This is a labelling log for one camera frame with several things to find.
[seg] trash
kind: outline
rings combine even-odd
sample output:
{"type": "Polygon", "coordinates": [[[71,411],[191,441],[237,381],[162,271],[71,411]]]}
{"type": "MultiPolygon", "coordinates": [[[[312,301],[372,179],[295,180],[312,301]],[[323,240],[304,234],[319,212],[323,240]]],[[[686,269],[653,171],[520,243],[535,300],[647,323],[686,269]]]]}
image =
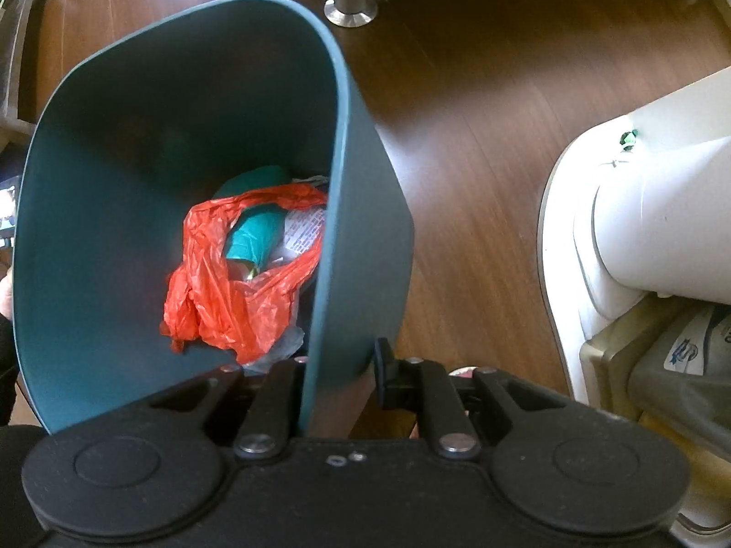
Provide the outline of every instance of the trash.
{"type": "Polygon", "coordinates": [[[284,234],[269,254],[268,269],[293,261],[312,246],[324,224],[324,208],[290,210],[284,218],[284,234]]]}
{"type": "Polygon", "coordinates": [[[248,208],[277,204],[307,210],[327,200],[309,184],[292,183],[193,206],[183,224],[183,261],[170,276],[160,324],[160,333],[173,339],[173,350],[200,337],[231,348],[240,364],[267,353],[290,325],[297,291],[317,267],[322,232],[294,261],[246,282],[229,279],[223,255],[228,232],[248,208]]]}
{"type": "Polygon", "coordinates": [[[307,179],[292,179],[291,182],[309,183],[312,187],[321,189],[323,185],[330,184],[330,177],[326,177],[325,175],[313,175],[312,177],[307,177],[307,179]]]}
{"type": "Polygon", "coordinates": [[[272,368],[275,362],[290,358],[291,355],[302,348],[304,341],[305,330],[296,325],[289,325],[284,329],[284,333],[279,336],[279,339],[269,349],[268,353],[258,358],[258,360],[244,364],[244,368],[262,375],[269,373],[269,369],[272,368]]]}
{"type": "MultiPolygon", "coordinates": [[[[289,181],[290,176],[282,167],[262,166],[229,179],[213,197],[228,198],[289,181]]],[[[272,204],[241,213],[224,247],[232,279],[251,279],[264,270],[269,253],[281,236],[285,215],[282,208],[272,204]]]]}

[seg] person's hand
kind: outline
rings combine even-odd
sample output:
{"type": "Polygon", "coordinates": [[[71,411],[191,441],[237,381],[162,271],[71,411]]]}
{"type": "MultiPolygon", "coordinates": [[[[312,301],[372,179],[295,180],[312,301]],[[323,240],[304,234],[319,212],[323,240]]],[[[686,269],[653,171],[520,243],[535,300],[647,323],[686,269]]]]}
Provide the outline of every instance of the person's hand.
{"type": "Polygon", "coordinates": [[[12,321],[12,267],[0,279],[0,315],[12,321]]]}

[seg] plastic bin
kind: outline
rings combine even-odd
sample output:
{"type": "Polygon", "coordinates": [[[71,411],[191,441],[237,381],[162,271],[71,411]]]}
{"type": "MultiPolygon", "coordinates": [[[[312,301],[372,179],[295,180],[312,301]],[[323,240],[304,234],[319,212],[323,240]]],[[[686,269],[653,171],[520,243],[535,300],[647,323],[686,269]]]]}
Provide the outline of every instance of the plastic bin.
{"type": "Polygon", "coordinates": [[[302,396],[366,368],[403,318],[413,223],[339,47],[289,0],[218,0],[79,64],[34,135],[18,205],[16,343],[51,432],[233,358],[158,331],[182,220],[226,179],[329,174],[302,396]]]}
{"type": "Polygon", "coordinates": [[[694,443],[731,461],[731,307],[679,315],[642,357],[630,400],[694,443]]]}

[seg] metal table leg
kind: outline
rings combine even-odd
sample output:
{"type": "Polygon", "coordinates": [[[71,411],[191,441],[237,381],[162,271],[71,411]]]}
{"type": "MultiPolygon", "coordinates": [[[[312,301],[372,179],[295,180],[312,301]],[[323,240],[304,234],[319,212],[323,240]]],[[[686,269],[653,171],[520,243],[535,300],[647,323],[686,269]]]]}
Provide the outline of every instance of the metal table leg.
{"type": "Polygon", "coordinates": [[[375,0],[328,0],[324,15],[334,25],[355,28],[367,25],[378,14],[375,0]]]}

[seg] teal cloth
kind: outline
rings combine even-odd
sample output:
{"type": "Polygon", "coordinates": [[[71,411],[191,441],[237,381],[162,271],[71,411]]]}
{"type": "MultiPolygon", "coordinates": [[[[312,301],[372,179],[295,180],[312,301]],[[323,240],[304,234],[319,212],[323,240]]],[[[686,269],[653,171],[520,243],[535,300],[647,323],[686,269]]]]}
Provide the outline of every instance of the teal cloth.
{"type": "MultiPolygon", "coordinates": [[[[246,191],[272,188],[290,182],[290,176],[280,166],[262,166],[242,173],[222,184],[214,198],[228,198],[246,191]]],[[[226,239],[226,259],[248,261],[261,272],[284,228],[286,210],[267,204],[246,210],[239,217],[226,239]]]]}

